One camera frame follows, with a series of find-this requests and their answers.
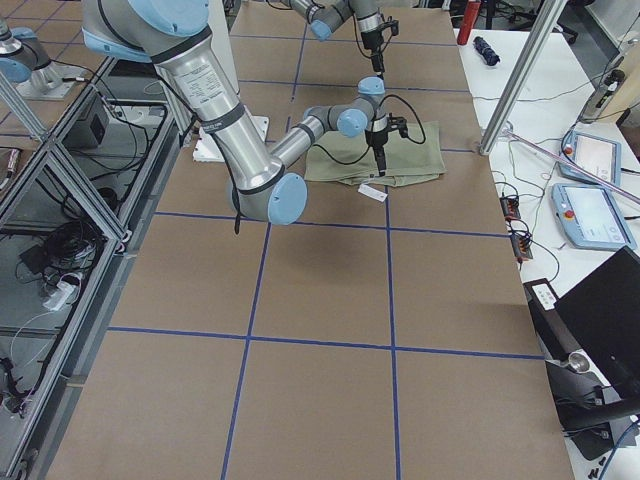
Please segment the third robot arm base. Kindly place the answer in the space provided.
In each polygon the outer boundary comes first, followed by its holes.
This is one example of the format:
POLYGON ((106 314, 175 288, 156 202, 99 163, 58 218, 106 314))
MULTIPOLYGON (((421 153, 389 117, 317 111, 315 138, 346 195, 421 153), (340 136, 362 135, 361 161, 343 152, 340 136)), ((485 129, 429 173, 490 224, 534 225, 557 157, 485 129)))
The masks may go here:
POLYGON ((83 81, 83 67, 56 65, 34 31, 1 18, 1 73, 30 100, 62 100, 83 81))

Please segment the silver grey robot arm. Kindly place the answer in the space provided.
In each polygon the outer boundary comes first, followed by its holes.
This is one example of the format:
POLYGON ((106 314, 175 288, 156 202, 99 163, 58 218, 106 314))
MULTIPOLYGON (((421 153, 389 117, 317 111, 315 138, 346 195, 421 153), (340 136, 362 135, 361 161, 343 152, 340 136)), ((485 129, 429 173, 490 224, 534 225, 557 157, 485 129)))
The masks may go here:
POLYGON ((352 21, 360 53, 371 62, 374 74, 383 79, 384 52, 399 34, 399 21, 385 17, 375 1, 335 1, 331 5, 311 0, 278 1, 301 15, 319 41, 326 41, 345 23, 352 21))
POLYGON ((391 131, 407 133, 406 121, 386 112, 383 54, 399 32, 374 1, 286 1, 317 39, 324 41, 348 20, 355 23, 374 74, 362 79, 348 104, 317 106, 276 144, 242 102, 233 71, 214 53, 216 33, 207 1, 85 1, 82 32, 88 49, 113 58, 150 63, 175 84, 179 100, 217 146, 229 172, 229 202, 236 218, 288 225, 303 213, 308 190, 289 168, 328 132, 363 136, 379 174, 385 174, 385 145, 391 131))

